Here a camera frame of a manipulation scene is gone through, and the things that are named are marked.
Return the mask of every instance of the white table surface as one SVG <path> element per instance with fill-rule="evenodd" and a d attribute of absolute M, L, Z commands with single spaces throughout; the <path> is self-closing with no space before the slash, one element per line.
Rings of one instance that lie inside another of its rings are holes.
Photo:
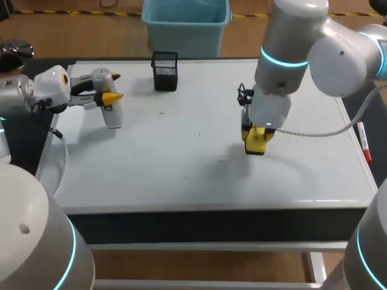
<path fill-rule="evenodd" d="M 328 138 L 276 133 L 264 156 L 244 153 L 239 84 L 257 60 L 179 61 L 176 92 L 155 92 L 150 62 L 79 62 L 71 77 L 105 67 L 122 76 L 121 129 L 100 109 L 59 115 L 70 161 L 59 205 L 68 214 L 135 211 L 366 207 L 377 191 L 353 130 Z M 291 96 L 285 129 L 330 132 L 349 122 L 341 99 L 309 70 Z M 53 193 L 63 146 L 52 138 L 39 178 Z"/>

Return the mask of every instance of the black cable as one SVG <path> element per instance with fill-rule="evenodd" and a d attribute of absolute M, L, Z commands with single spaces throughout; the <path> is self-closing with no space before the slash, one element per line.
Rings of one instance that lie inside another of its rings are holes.
<path fill-rule="evenodd" d="M 118 3 L 119 3 L 119 0 L 115 0 L 114 4 L 109 5 L 109 6 L 104 6 L 104 5 L 102 5 L 102 0 L 99 0 L 99 5 L 100 5 L 101 8 L 111 8 L 111 7 L 116 6 Z"/>
<path fill-rule="evenodd" d="M 51 126 L 49 126 L 47 128 L 46 124 L 41 120 L 39 119 L 39 117 L 36 115 L 36 111 L 34 110 L 35 107 L 37 107 L 37 111 L 42 111 L 45 109 L 45 103 L 35 103 L 32 107 L 31 107 L 31 115 L 32 115 L 32 118 L 38 123 L 40 124 L 42 127 L 44 127 L 45 129 L 48 129 L 49 132 L 51 132 L 52 134 L 54 134 L 55 136 L 57 136 L 59 139 L 62 139 L 63 138 L 63 134 L 61 132 L 59 132 L 57 129 L 54 129 L 52 128 Z"/>

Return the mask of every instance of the white cable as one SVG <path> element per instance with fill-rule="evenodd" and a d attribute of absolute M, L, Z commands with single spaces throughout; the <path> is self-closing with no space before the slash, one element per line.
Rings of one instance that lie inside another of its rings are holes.
<path fill-rule="evenodd" d="M 63 147 L 65 149 L 65 159 L 63 161 L 62 174 L 60 175 L 58 185 L 57 185 L 55 192 L 54 192 L 54 195 L 53 195 L 54 199 L 56 199 L 56 197 L 58 196 L 58 194 L 60 192 L 60 189 L 63 186 L 63 183 L 65 181 L 65 177 L 66 177 L 67 165 L 68 165 L 68 146 L 67 146 L 66 140 L 64 138 L 61 138 L 60 141 L 63 144 Z"/>
<path fill-rule="evenodd" d="M 356 116 L 352 119 L 351 122 L 349 122 L 345 127 L 341 128 L 340 130 L 330 132 L 330 133 L 320 133 L 320 134 L 312 134 L 312 133 L 304 133 L 304 132 L 295 132 L 295 131 L 290 131 L 290 130 L 284 130 L 284 129 L 277 129 L 278 132 L 285 133 L 285 134 L 290 134 L 290 135 L 297 135 L 297 136 L 302 136 L 302 137 L 329 137 L 329 136 L 335 136 L 339 135 L 345 131 L 347 131 L 349 128 L 354 126 L 363 116 L 366 108 L 368 107 L 369 103 L 373 99 L 373 97 L 380 92 L 381 90 L 387 88 L 387 85 L 380 86 L 378 88 L 374 88 L 365 98 L 363 104 L 361 105 L 360 109 L 357 111 Z"/>

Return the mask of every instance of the cable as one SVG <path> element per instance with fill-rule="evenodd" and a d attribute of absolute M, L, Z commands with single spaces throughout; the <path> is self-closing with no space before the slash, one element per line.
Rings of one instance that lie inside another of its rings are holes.
<path fill-rule="evenodd" d="M 62 174 L 60 175 L 58 185 L 56 186 L 56 189 L 55 189 L 55 192 L 53 195 L 54 199 L 56 199 L 56 197 L 58 196 L 58 194 L 63 186 L 63 183 L 65 181 L 65 177 L 66 177 L 67 165 L 68 165 L 68 146 L 66 143 L 66 139 L 62 138 L 60 140 L 63 144 L 64 149 L 65 149 L 65 158 L 63 161 Z"/>
<path fill-rule="evenodd" d="M 119 3 L 119 0 L 115 0 L 114 4 L 109 5 L 109 6 L 104 6 L 104 5 L 102 5 L 102 0 L 99 0 L 99 5 L 100 5 L 101 8 L 111 8 L 111 7 L 116 6 L 118 3 Z"/>
<path fill-rule="evenodd" d="M 34 118 L 34 120 L 37 121 L 41 126 L 43 126 L 44 128 L 47 128 L 47 126 L 42 122 L 42 120 L 40 120 L 37 117 L 37 115 L 35 114 L 36 111 L 34 110 L 35 107 L 38 107 L 38 110 L 42 111 L 45 109 L 45 105 L 46 104 L 44 103 L 44 101 L 43 102 L 39 101 L 39 102 L 35 103 L 31 107 L 31 115 Z M 48 127 L 48 131 L 51 132 L 52 134 L 54 134 L 55 136 L 57 136 L 58 139 L 60 139 L 60 142 L 63 144 L 64 150 L 65 150 L 65 156 L 64 156 L 63 167 L 62 167 L 62 174 L 60 175 L 58 185 L 56 186 L 56 189 L 55 189 L 55 192 L 53 195 L 53 198 L 56 199 L 56 197 L 58 196 L 58 194 L 63 186 L 64 180 L 66 177 L 66 171 L 67 171 L 67 165 L 68 165 L 68 146 L 67 146 L 66 139 L 64 139 L 63 134 L 61 132 L 59 132 L 57 129 L 53 129 L 51 126 Z"/>
<path fill-rule="evenodd" d="M 354 126 L 363 116 L 366 108 L 368 107 L 369 103 L 373 99 L 373 97 L 380 92 L 383 89 L 386 89 L 387 85 L 380 86 L 378 88 L 374 88 L 364 99 L 363 104 L 361 105 L 360 109 L 357 111 L 357 114 L 355 117 L 352 119 L 351 122 L 349 122 L 345 127 L 341 128 L 340 130 L 330 132 L 330 133 L 321 133 L 321 134 L 312 134 L 312 133 L 303 133 L 303 132 L 295 132 L 295 131 L 290 131 L 290 130 L 284 130 L 284 129 L 277 129 L 278 132 L 285 133 L 285 134 L 290 134 L 290 135 L 297 135 L 297 136 L 302 136 L 302 137 L 329 137 L 329 136 L 335 136 L 339 135 L 345 131 L 347 131 L 349 128 Z"/>

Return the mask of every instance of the small mark on table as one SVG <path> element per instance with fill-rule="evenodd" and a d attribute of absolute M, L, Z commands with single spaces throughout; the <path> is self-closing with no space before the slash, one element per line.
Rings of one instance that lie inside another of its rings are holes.
<path fill-rule="evenodd" d="M 232 159 L 231 156 L 225 155 L 225 156 L 218 156 L 217 161 L 218 162 L 229 162 Z"/>

